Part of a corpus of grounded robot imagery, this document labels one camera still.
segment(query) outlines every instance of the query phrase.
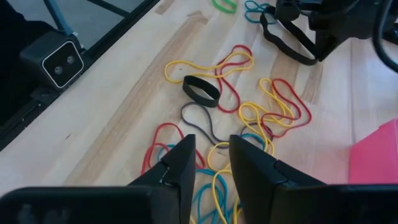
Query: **wooden table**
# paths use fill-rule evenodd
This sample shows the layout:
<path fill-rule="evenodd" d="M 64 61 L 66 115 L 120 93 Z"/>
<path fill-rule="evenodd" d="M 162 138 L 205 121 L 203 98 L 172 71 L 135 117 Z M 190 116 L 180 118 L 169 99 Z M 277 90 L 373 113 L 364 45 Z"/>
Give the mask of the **wooden table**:
<path fill-rule="evenodd" d="M 380 62 L 369 40 L 346 41 L 323 63 L 301 65 L 266 41 L 260 25 L 244 18 L 243 1 L 238 5 L 237 13 L 228 15 L 210 0 L 158 3 L 0 153 L 0 192 L 30 185 L 126 185 L 140 175 L 144 153 L 163 122 L 197 134 L 197 148 L 206 155 L 210 143 L 180 119 L 180 108 L 190 99 L 181 85 L 165 80 L 163 69 L 175 59 L 214 65 L 236 44 L 249 46 L 256 61 L 250 71 L 228 77 L 243 101 L 272 109 L 257 82 L 284 78 L 312 111 L 308 126 L 274 141 L 276 157 L 327 183 L 345 183 L 349 147 L 398 116 L 398 74 Z M 314 36 L 306 18 L 296 24 Z M 271 31 L 301 48 L 281 26 Z M 396 47 L 388 49 L 398 56 Z M 179 68 L 173 77 L 193 71 Z M 235 99 L 226 91 L 221 103 L 232 108 Z M 201 110 L 184 113 L 208 130 Z M 210 113 L 221 139 L 243 127 L 236 114 Z M 170 128 L 159 141 L 176 143 L 179 136 Z M 217 158 L 227 162 L 228 152 Z M 199 175 L 197 187 L 209 181 Z"/>

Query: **pink object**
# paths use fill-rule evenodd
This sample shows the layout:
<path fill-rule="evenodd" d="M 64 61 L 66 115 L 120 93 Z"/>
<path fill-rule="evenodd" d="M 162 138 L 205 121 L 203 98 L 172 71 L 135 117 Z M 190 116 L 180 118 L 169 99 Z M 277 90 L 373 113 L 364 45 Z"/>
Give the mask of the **pink object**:
<path fill-rule="evenodd" d="M 349 184 L 398 184 L 397 120 L 355 144 L 349 155 Z"/>

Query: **red rubber band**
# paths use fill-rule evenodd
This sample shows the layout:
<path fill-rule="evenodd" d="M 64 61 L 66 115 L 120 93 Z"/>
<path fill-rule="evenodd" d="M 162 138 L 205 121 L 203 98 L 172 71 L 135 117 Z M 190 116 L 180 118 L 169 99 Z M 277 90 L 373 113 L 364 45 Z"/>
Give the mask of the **red rubber band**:
<path fill-rule="evenodd" d="M 169 148 L 165 144 L 156 142 L 156 138 L 157 138 L 157 135 L 158 135 L 160 129 L 162 129 L 163 127 L 166 127 L 166 126 L 173 126 L 173 127 L 177 128 L 177 131 L 180 134 L 181 139 L 184 138 L 184 134 L 182 133 L 181 129 L 177 125 L 175 125 L 173 123 L 163 123 L 163 124 L 159 125 L 156 128 L 155 136 L 154 136 L 154 139 L 152 140 L 152 145 L 149 146 L 147 152 L 145 153 L 144 161 L 142 163 L 141 175 L 145 173 L 146 167 L 152 168 L 152 166 L 150 165 L 150 159 L 152 157 L 152 153 L 154 151 L 155 146 L 162 146 L 166 149 L 166 151 L 169 151 Z M 198 169 L 204 169 L 205 165 L 206 165 L 205 159 L 203 158 L 203 156 L 200 154 L 200 152 L 197 149 L 195 150 L 195 154 L 197 155 L 197 157 L 199 158 L 200 163 L 201 163 L 201 165 L 199 165 L 197 162 L 195 162 L 196 167 Z"/>
<path fill-rule="evenodd" d="M 277 89 L 276 86 L 275 86 L 275 82 L 276 82 L 276 81 L 282 82 L 282 83 L 284 83 L 285 85 L 287 85 L 287 87 L 289 88 L 290 92 L 292 92 L 292 94 L 294 95 L 294 97 L 300 102 L 300 104 L 303 106 L 304 110 L 305 110 L 305 111 L 307 112 L 307 114 L 308 114 L 308 119 L 307 119 L 306 122 L 304 122 L 304 123 L 302 123 L 302 124 L 298 124 L 298 125 L 292 126 L 292 127 L 289 127 L 289 128 L 287 128 L 287 129 L 285 129 L 285 130 L 282 132 L 282 134 L 274 134 L 274 133 L 271 133 L 268 129 L 265 129 L 265 130 L 267 131 L 267 133 L 268 133 L 269 135 L 271 135 L 272 137 L 274 137 L 274 138 L 281 138 L 281 137 L 285 136 L 285 134 L 286 134 L 289 130 L 294 129 L 294 128 L 299 128 L 299 127 L 305 126 L 305 125 L 307 125 L 308 123 L 310 123 L 311 120 L 312 120 L 312 114 L 311 114 L 311 111 L 308 109 L 308 107 L 307 107 L 307 106 L 304 104 L 304 102 L 300 99 L 300 97 L 298 96 L 298 94 L 294 91 L 294 89 L 293 89 L 293 87 L 292 87 L 292 85 L 291 85 L 290 83 L 288 83 L 286 80 L 283 80 L 283 79 L 281 79 L 281 78 L 275 78 L 275 79 L 273 79 L 273 81 L 272 81 L 272 88 L 275 90 L 275 93 L 276 93 L 280 98 L 282 98 L 284 101 L 286 101 L 287 103 L 291 104 L 291 105 L 297 110 L 298 116 L 297 116 L 296 118 L 294 118 L 294 117 L 285 116 L 285 115 L 277 114 L 277 113 L 265 113 L 265 114 L 262 115 L 262 117 L 261 117 L 261 126 L 264 126 L 264 125 L 265 125 L 265 124 L 264 124 L 264 117 L 265 117 L 265 116 L 273 115 L 273 116 L 277 116 L 277 117 L 280 117 L 280 118 L 286 118 L 286 119 L 289 119 L 289 120 L 291 120 L 291 121 L 296 121 L 296 120 L 298 120 L 298 119 L 300 119 L 300 118 L 302 117 L 302 113 L 301 113 L 301 110 L 300 110 L 299 106 L 297 106 L 297 104 L 295 104 L 294 102 L 288 100 L 286 97 L 284 97 L 282 94 L 280 94 L 280 92 L 278 91 L 278 89 Z"/>
<path fill-rule="evenodd" d="M 226 59 L 228 56 L 230 56 L 230 55 L 235 51 L 235 49 L 238 49 L 238 48 L 244 49 L 245 51 L 247 51 L 247 52 L 249 53 L 250 56 L 252 56 L 252 52 L 251 52 L 251 50 L 250 50 L 249 47 L 246 47 L 245 45 L 235 45 L 235 46 L 232 48 L 231 53 L 229 53 L 223 60 L 221 60 L 220 62 L 218 62 L 217 65 L 223 63 L 223 62 L 225 61 L 225 59 Z M 248 63 L 249 61 L 250 61 L 250 59 L 247 59 L 247 60 L 242 61 L 242 62 L 231 62 L 231 63 L 226 63 L 225 65 L 223 65 L 223 66 L 220 68 L 220 74 L 217 73 L 217 69 L 214 70 L 214 73 L 215 73 L 216 76 L 217 76 L 217 75 L 222 75 L 222 74 L 223 74 L 223 69 L 224 69 L 224 68 L 226 68 L 226 67 L 228 67 L 228 66 L 244 65 L 245 63 Z M 234 112 L 236 112 L 236 111 L 239 109 L 239 107 L 241 106 L 241 98 L 240 98 L 240 96 L 239 96 L 239 93 L 236 91 L 235 87 L 232 86 L 232 84 L 230 84 L 230 82 L 228 82 L 225 78 L 217 78 L 218 86 L 219 86 L 219 89 L 220 89 L 220 94 L 223 93 L 223 84 L 222 84 L 221 81 L 223 81 L 223 82 L 228 86 L 228 88 L 232 91 L 233 95 L 236 97 L 236 101 L 237 101 L 238 105 L 237 105 L 235 108 L 231 109 L 231 110 L 228 110 L 228 109 L 223 108 L 220 104 L 218 104 L 217 107 L 218 107 L 218 109 L 220 109 L 220 110 L 221 110 L 222 112 L 224 112 L 224 113 L 234 113 Z"/>

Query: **green rubber band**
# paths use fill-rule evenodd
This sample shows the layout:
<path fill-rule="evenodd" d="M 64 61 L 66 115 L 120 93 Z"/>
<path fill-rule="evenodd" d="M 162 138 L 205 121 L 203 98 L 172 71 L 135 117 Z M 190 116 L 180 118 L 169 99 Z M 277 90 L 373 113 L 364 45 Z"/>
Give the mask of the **green rubber band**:
<path fill-rule="evenodd" d="M 225 12 L 228 14 L 234 14 L 236 12 L 236 9 L 238 8 L 238 5 L 236 5 L 236 3 L 232 2 L 231 0 L 222 0 L 225 4 L 231 6 L 231 9 L 228 9 L 225 6 L 218 4 L 216 0 L 211 0 L 211 1 L 213 2 L 214 7 L 216 7 L 221 12 Z"/>

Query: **camera lens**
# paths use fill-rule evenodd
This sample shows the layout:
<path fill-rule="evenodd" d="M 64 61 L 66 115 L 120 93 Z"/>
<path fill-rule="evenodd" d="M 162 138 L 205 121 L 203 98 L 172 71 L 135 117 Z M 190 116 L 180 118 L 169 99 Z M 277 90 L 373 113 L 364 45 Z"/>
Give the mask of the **camera lens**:
<path fill-rule="evenodd" d="M 61 75 L 62 74 L 62 70 L 63 70 L 62 66 L 57 66 L 57 67 L 55 67 L 54 72 L 57 75 Z"/>
<path fill-rule="evenodd" d="M 67 62 L 68 62 L 70 65 L 73 64 L 73 63 L 75 62 L 74 56 L 69 56 L 69 57 L 67 58 Z"/>

